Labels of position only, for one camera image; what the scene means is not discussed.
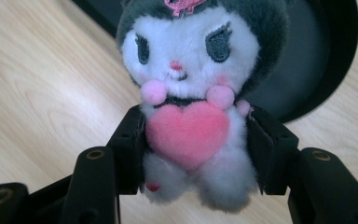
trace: wooden floor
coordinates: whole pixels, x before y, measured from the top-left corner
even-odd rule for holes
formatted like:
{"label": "wooden floor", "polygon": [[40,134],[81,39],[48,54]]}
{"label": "wooden floor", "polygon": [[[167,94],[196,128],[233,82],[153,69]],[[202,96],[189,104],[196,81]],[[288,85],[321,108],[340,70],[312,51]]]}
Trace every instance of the wooden floor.
{"label": "wooden floor", "polygon": [[[0,1],[0,183],[34,192],[71,174],[138,95],[114,40],[71,2]],[[358,179],[358,51],[335,94],[287,126],[300,148],[332,151]],[[255,195],[233,216],[201,207],[193,193],[167,206],[138,194],[121,198],[121,214],[123,223],[290,223],[286,201]]]}

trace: stuffed animal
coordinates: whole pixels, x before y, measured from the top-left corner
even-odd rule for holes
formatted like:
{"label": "stuffed animal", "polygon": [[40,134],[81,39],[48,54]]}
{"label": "stuffed animal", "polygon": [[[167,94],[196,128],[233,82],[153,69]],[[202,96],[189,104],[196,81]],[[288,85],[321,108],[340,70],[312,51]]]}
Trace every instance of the stuffed animal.
{"label": "stuffed animal", "polygon": [[127,0],[117,43],[141,88],[145,195],[168,203],[195,189],[239,212],[256,191],[243,97],[278,61],[289,0]]}

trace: pink plush heart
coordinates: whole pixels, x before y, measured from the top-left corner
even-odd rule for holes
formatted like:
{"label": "pink plush heart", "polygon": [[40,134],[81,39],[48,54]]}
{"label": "pink plush heart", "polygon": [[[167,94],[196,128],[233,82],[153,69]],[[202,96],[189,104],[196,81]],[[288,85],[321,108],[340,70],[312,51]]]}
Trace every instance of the pink plush heart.
{"label": "pink plush heart", "polygon": [[146,137],[156,153],[195,170],[225,144],[228,127],[227,115],[206,102],[165,105],[147,121]]}

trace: plush face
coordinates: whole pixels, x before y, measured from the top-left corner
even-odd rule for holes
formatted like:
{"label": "plush face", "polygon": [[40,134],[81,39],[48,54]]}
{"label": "plush face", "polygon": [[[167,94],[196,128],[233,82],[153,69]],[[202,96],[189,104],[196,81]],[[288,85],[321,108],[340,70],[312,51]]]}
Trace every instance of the plush face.
{"label": "plush face", "polygon": [[214,85],[238,93],[255,67],[255,35],[240,16],[223,7],[174,20],[144,16],[132,27],[121,49],[140,86],[158,80],[171,96],[204,99]]}

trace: pink pom-pom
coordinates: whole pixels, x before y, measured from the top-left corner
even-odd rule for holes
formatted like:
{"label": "pink pom-pom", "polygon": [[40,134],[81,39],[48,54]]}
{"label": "pink pom-pom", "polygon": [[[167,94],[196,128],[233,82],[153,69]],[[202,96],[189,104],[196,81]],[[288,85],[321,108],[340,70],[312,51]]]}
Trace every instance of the pink pom-pom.
{"label": "pink pom-pom", "polygon": [[167,98],[167,88],[161,81],[147,81],[141,88],[142,100],[150,105],[162,104]]}
{"label": "pink pom-pom", "polygon": [[237,102],[237,109],[241,115],[246,117],[248,116],[249,111],[251,110],[251,105],[245,100],[240,100]]}
{"label": "pink pom-pom", "polygon": [[206,99],[211,105],[226,110],[234,103],[234,91],[228,86],[212,86],[206,93]]}

